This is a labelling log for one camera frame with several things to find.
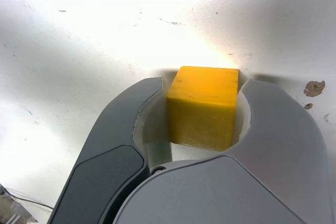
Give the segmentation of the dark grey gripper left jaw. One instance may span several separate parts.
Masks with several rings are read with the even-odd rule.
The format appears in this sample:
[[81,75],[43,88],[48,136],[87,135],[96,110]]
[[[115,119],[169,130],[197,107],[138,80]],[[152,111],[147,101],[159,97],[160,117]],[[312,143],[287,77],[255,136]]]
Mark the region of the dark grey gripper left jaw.
[[49,223],[113,223],[151,170],[171,160],[166,85],[161,77],[146,78],[103,109]]

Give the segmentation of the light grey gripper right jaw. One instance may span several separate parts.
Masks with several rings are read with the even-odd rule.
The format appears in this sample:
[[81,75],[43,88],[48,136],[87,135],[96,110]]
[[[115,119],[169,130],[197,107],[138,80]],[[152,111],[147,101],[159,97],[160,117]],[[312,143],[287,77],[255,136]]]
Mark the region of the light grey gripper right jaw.
[[115,223],[335,223],[325,142],[273,83],[249,80],[239,141],[140,184]]

